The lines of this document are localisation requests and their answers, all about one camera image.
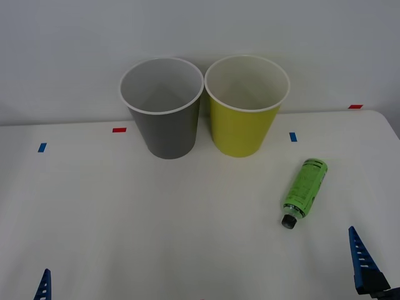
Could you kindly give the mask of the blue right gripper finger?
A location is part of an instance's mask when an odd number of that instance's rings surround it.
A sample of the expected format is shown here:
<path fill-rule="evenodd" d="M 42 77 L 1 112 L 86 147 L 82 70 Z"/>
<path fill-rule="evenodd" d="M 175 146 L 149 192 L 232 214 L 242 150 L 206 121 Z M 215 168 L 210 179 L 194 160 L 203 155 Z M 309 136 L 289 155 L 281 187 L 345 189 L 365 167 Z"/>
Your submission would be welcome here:
<path fill-rule="evenodd" d="M 358 294 L 377 294 L 390 290 L 384 274 L 379 270 L 353 226 L 348 229 L 354 283 Z"/>

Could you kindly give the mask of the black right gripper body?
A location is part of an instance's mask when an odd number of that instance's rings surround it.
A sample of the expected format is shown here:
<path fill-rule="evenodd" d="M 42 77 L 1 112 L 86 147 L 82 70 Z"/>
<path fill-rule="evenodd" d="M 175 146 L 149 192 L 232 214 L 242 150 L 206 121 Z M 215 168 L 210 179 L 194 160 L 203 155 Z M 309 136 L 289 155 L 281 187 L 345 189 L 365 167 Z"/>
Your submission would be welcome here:
<path fill-rule="evenodd" d="M 370 294 L 373 299 L 377 300 L 400 300 L 400 287 L 389 289 L 387 291 L 379 291 Z"/>

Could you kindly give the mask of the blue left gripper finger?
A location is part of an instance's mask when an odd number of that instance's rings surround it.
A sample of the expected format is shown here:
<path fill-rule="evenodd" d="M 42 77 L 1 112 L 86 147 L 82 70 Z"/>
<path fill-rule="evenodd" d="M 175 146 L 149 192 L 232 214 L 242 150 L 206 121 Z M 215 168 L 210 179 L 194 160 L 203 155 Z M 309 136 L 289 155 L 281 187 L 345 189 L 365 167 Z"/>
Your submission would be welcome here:
<path fill-rule="evenodd" d="M 34 295 L 34 300 L 51 300 L 51 271 L 45 269 Z"/>

